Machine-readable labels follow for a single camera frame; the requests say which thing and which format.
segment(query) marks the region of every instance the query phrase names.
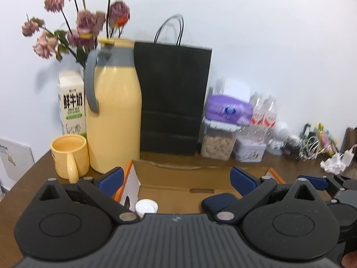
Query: yellow mug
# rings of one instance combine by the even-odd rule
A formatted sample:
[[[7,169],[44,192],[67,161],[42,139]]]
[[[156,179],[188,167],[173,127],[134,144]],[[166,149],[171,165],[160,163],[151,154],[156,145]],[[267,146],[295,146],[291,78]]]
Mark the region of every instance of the yellow mug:
[[[63,135],[51,143],[52,157],[59,177],[76,183],[89,170],[87,140],[76,134]]]

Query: person's hand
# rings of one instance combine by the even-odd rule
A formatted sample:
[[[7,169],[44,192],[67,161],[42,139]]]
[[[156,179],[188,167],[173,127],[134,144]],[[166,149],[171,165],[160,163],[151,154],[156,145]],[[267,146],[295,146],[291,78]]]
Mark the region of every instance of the person's hand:
[[[357,251],[344,255],[341,264],[344,268],[357,268]]]

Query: container with oats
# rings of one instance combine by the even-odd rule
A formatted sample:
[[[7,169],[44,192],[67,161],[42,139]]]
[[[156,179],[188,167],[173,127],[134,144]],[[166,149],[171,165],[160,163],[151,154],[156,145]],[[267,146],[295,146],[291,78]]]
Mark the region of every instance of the container with oats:
[[[236,142],[239,127],[235,124],[207,120],[206,118],[203,120],[203,125],[204,137],[201,155],[217,160],[228,160]]]

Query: open box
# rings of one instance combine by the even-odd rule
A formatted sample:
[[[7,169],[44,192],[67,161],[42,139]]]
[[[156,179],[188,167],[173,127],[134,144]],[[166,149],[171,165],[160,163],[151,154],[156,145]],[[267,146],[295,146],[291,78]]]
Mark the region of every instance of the open box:
[[[135,211],[138,200],[151,199],[157,202],[161,214],[200,213],[202,200],[212,195],[232,193],[237,198],[242,197],[233,187],[240,178],[231,177],[231,169],[133,160],[124,170],[124,183],[115,200],[131,211]],[[272,168],[256,167],[249,171],[257,178],[269,172],[269,176],[284,183]]]

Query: metal screw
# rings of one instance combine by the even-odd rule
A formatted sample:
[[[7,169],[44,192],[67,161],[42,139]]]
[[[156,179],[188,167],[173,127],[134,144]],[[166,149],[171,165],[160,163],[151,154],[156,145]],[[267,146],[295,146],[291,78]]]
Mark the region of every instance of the metal screw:
[[[219,220],[233,220],[234,214],[231,213],[230,211],[221,211],[217,214],[217,218]]]
[[[119,219],[121,219],[124,222],[131,222],[136,220],[136,214],[131,212],[122,213],[120,214]]]

